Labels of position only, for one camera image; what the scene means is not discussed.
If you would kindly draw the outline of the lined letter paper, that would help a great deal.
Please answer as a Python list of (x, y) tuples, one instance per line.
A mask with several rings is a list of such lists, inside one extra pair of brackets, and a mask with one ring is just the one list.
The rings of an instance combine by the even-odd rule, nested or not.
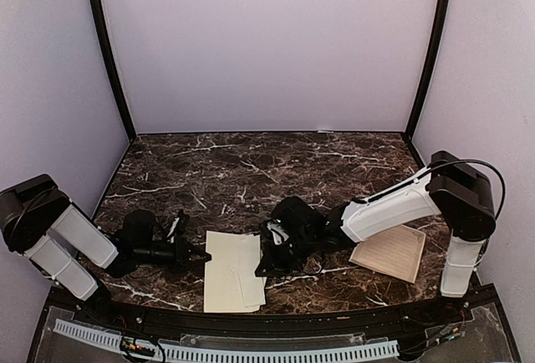
[(247, 312), (255, 312), (265, 305), (264, 277), (255, 274), (262, 251), (258, 235), (242, 235), (238, 240), (237, 269), (242, 302)]
[(374, 272), (414, 284), (426, 235), (405, 225), (390, 228), (359, 243), (349, 261)]

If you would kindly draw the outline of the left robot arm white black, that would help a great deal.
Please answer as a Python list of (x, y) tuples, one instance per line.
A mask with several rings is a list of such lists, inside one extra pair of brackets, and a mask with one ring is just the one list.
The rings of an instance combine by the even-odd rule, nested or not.
[(8, 250), (27, 258), (75, 298), (100, 326), (118, 319), (117, 306), (102, 294), (103, 284), (75, 257), (79, 252), (112, 278), (122, 278), (141, 265), (171, 266), (179, 272), (211, 261), (211, 255), (183, 233), (189, 217), (179, 212), (171, 233), (154, 237), (161, 228), (154, 213), (135, 210), (109, 235), (96, 226), (42, 174), (1, 192), (1, 233)]

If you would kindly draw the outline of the cream paper envelope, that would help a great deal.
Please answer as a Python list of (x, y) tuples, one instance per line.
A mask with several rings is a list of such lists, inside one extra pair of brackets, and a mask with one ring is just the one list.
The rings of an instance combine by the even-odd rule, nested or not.
[(243, 306), (238, 279), (238, 240), (242, 235), (208, 231), (206, 251), (212, 260), (205, 264), (204, 311), (206, 313), (253, 313)]

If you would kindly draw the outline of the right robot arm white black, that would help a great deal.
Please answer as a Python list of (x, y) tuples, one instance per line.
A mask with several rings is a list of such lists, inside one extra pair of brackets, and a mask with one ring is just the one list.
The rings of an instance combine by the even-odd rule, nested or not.
[(300, 197), (286, 197), (260, 226), (262, 257), (259, 278), (289, 276), (308, 257), (356, 247), (374, 235), (423, 217), (440, 216), (451, 236), (441, 274), (440, 295), (426, 316), (443, 325), (459, 309), (472, 272), (486, 251), (504, 204), (495, 203), (492, 184), (476, 159), (459, 159), (438, 151), (431, 162), (404, 181), (365, 198), (321, 213)]

